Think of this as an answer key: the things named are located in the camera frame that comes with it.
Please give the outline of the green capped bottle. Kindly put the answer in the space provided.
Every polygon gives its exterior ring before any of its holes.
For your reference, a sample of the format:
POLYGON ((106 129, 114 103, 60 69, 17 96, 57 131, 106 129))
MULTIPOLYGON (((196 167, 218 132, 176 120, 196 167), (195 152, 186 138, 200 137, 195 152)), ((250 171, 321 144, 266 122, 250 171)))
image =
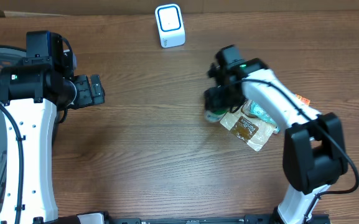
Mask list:
POLYGON ((204 112, 204 118, 211 123, 219 122, 228 112, 228 109, 222 109, 222 110, 205 110, 204 112))

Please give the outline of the teal snack packet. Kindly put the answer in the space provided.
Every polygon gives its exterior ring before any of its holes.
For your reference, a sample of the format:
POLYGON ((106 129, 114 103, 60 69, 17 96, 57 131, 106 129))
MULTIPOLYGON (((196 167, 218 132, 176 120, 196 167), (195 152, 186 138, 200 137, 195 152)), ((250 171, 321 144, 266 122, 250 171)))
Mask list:
POLYGON ((268 115, 268 113, 264 109, 262 109, 262 107, 260 105, 258 105, 254 101, 252 101, 251 106, 249 108, 249 112, 251 115, 256 116, 257 118, 261 119, 262 121, 274 125, 275 129, 274 129, 273 133, 279 134, 279 132, 280 132, 279 126, 272 119, 272 117, 270 117, 270 115, 268 115))

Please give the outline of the beige brown snack pouch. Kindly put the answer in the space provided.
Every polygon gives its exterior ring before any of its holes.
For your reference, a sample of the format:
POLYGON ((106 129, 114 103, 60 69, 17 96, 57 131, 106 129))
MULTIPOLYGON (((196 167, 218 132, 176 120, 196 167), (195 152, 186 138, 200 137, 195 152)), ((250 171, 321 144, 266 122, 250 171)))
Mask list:
POLYGON ((227 112, 220 124, 254 151, 260 151, 276 127, 250 113, 253 101, 248 100, 235 113, 227 112))

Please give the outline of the small orange white box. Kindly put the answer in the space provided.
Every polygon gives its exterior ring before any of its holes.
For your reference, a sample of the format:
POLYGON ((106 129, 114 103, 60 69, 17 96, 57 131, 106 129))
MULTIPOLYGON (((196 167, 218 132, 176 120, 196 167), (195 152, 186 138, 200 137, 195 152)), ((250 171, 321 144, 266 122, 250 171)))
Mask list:
POLYGON ((305 104, 305 105, 310 105, 310 100, 309 100, 309 99, 304 98, 303 96, 300 96, 300 95, 296 95, 296 97, 297 97, 301 102, 303 102, 303 104, 305 104))

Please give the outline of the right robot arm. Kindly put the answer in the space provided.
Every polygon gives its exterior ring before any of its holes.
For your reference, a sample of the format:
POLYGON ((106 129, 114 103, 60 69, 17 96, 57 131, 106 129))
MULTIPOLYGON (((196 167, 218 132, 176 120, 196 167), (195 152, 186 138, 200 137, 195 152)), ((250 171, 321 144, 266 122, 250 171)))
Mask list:
POLYGON ((313 210, 321 196, 348 171, 342 124, 301 102, 259 58, 245 60, 235 45, 220 49, 208 76, 216 85, 204 93, 205 117, 217 122, 251 100, 284 133, 282 166, 289 182, 283 201, 266 223, 329 223, 313 210))

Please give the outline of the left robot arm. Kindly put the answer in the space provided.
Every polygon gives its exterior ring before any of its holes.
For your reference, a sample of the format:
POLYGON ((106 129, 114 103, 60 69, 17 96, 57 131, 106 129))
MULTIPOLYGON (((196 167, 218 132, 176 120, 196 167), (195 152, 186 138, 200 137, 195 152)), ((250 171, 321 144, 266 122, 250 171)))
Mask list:
POLYGON ((0 72, 6 120, 6 188, 1 223, 108 223, 105 212, 60 217, 52 185, 54 132, 67 111, 100 105, 98 75, 75 75, 68 40, 50 31, 26 35, 26 56, 0 72))

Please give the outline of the white barcode scanner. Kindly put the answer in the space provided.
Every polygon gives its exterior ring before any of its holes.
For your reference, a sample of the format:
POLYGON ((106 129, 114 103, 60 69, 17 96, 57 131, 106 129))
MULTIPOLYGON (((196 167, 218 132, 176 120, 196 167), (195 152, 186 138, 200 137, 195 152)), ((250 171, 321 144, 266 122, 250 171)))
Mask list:
POLYGON ((177 4, 165 4, 155 9, 157 30, 164 49, 185 44, 182 12, 177 4))

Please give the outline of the cardboard strip at table edge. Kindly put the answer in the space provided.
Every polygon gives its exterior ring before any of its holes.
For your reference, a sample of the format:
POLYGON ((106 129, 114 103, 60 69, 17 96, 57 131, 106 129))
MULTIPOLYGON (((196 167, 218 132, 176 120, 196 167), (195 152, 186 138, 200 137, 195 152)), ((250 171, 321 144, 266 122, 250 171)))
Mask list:
POLYGON ((359 11, 359 0, 0 0, 7 12, 58 15, 152 14, 156 7, 177 4, 183 13, 359 11))

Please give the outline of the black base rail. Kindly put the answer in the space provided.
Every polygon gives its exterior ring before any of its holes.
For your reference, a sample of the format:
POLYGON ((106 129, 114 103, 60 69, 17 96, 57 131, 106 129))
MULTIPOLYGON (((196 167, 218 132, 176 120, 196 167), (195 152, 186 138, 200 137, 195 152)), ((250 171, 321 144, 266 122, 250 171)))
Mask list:
POLYGON ((216 217, 216 218, 111 218, 107 212, 85 213, 60 217, 47 223, 102 223, 102 224, 268 224, 279 223, 271 218, 270 214, 245 215, 244 217, 216 217))

